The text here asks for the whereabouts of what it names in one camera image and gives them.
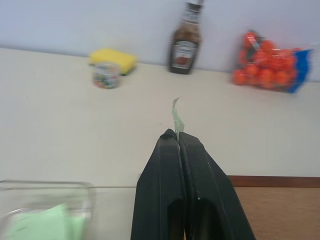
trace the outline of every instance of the white table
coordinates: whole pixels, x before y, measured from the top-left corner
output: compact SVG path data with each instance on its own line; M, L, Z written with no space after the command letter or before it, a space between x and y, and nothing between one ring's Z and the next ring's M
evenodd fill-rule
M290 95L229 78L138 64L100 89L85 57L2 48L0 179L135 186L179 96L185 132L226 174L320 177L320 84Z
M130 240L135 195L136 188L96 189L94 240Z

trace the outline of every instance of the yellow sponge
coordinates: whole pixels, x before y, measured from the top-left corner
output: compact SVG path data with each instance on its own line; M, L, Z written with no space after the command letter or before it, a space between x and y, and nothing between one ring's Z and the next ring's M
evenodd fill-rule
M128 74L136 65L137 58L133 55L109 48L102 48L90 54L91 64L112 62L118 64L122 75Z

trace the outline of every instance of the black tongs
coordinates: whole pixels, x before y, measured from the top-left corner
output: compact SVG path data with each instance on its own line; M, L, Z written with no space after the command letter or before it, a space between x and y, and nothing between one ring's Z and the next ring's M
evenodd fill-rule
M168 129L136 186L131 240L255 240L236 191L198 138Z

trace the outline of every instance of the wooden edge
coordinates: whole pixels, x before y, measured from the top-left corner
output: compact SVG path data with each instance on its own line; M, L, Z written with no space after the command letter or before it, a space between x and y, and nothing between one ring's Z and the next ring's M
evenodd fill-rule
M320 177L228 176L234 187L320 188Z

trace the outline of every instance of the bottle label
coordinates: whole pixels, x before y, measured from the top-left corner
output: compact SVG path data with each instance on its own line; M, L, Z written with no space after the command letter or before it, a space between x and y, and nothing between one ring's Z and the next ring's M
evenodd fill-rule
M183 13L182 20L191 23L191 24L198 24L199 23L199 11L193 9L186 9Z
M190 41L177 41L173 46L172 66L188 69L197 50L197 45Z

